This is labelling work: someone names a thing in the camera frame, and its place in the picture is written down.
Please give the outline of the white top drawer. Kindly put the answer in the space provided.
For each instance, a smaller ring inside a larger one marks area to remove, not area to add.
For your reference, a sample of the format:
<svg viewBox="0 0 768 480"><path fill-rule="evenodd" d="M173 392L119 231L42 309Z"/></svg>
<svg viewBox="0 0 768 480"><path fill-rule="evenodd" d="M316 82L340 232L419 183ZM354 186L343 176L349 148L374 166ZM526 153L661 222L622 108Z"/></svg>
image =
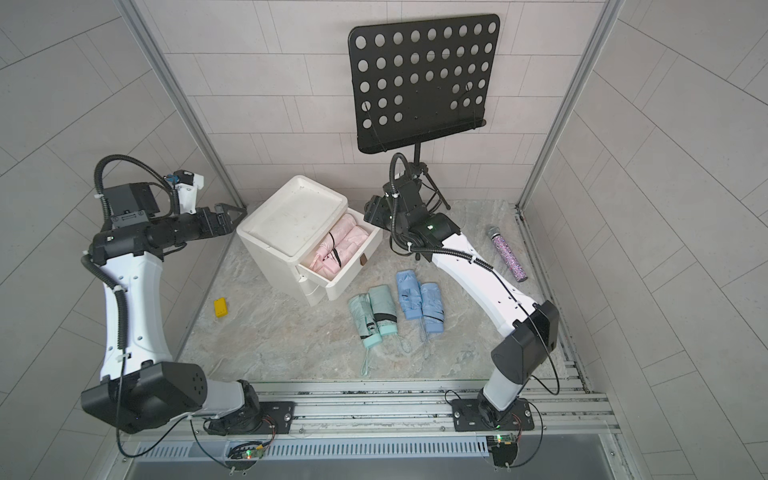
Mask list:
<svg viewBox="0 0 768 480"><path fill-rule="evenodd" d="M333 279L323 277L308 266L311 261L311 256L320 242L308 251L302 261L297 265L297 269L298 273L301 275L300 284L311 305L316 305L323 298L326 298L329 301L334 301L340 298L344 291L354 282L355 277L361 272L367 261L371 259L375 250L382 242L382 229L365 222L363 214L360 212L353 209L347 209L346 213L349 213L355 218L357 222L356 226L364 229L368 233L368 238L354 254L349 263L343 267Z"/></svg>

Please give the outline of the pink umbrella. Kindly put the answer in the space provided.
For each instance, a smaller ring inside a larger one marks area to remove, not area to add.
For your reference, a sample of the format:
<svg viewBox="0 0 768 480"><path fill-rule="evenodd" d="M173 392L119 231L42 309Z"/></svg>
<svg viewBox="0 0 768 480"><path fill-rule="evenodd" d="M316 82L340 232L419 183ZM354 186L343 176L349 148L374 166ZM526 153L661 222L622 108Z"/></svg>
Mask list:
<svg viewBox="0 0 768 480"><path fill-rule="evenodd" d="M318 271L322 261L329 255L334 255L333 251L338 248L341 241L357 225L355 218L349 213L344 214L341 219L330 229L325 237L320 241L308 266L314 271Z"/></svg>
<svg viewBox="0 0 768 480"><path fill-rule="evenodd" d="M320 269L315 272L327 279L333 279L349 263L367 238L368 233L361 227L355 226L333 251L334 255L329 254L322 261Z"/></svg>

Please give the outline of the white three-drawer cabinet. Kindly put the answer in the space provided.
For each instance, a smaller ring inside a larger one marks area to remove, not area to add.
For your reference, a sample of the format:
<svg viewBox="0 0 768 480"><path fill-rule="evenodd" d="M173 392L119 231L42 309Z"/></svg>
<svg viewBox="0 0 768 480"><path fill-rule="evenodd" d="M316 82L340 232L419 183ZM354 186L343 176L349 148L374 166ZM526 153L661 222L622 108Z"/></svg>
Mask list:
<svg viewBox="0 0 768 480"><path fill-rule="evenodd" d="M314 306L325 296L324 282L302 263L313 258L347 206L344 195L296 175L248 214L236 232L275 290Z"/></svg>

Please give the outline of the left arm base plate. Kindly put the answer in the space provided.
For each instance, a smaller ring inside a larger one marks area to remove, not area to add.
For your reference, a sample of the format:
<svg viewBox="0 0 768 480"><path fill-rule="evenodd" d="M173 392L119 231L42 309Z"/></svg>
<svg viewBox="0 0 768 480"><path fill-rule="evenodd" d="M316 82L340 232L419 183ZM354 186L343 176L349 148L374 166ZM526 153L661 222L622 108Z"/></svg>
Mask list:
<svg viewBox="0 0 768 480"><path fill-rule="evenodd" d="M203 429L209 435L282 435L292 427L296 403L289 401L260 404L260 411L253 413L248 406L219 419L207 419Z"/></svg>

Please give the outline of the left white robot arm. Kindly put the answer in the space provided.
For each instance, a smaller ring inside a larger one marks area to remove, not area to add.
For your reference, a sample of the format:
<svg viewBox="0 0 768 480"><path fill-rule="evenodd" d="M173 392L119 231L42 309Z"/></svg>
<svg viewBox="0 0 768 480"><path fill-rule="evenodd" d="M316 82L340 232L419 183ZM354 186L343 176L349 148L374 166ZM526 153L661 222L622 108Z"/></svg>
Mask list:
<svg viewBox="0 0 768 480"><path fill-rule="evenodd" d="M107 339L97 386L81 394L83 410L119 432L136 434L198 416L212 435L246 434L264 424L253 387L206 378L173 359L160 306L164 260L190 242L227 236L243 208L198 207L204 178L188 170L162 176L128 155L94 169L104 223L81 263L104 286Z"/></svg>

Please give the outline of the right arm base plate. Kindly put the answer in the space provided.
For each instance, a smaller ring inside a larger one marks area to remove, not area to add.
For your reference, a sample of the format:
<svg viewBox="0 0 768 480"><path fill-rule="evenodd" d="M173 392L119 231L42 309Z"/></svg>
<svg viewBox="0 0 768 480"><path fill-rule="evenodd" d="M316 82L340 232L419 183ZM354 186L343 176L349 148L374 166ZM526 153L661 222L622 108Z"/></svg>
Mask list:
<svg viewBox="0 0 768 480"><path fill-rule="evenodd" d="M457 432L514 431L535 428L534 415L527 399L518 398L506 410L497 410L484 398L453 399L449 402Z"/></svg>

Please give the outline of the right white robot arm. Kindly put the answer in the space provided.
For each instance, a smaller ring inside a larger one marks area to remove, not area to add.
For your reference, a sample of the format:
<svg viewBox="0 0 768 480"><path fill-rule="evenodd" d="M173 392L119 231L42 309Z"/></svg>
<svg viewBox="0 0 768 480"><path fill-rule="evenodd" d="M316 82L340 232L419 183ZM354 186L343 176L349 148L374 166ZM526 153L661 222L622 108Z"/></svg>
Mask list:
<svg viewBox="0 0 768 480"><path fill-rule="evenodd" d="M473 248L460 227L421 198L426 166L393 155L384 194L366 204L364 220L390 233L394 252L424 258L455 280L492 320L503 340L491 352L493 372L477 398L477 415L490 430L520 420L513 408L544 362L552 362L560 314L550 301L538 303L503 278Z"/></svg>

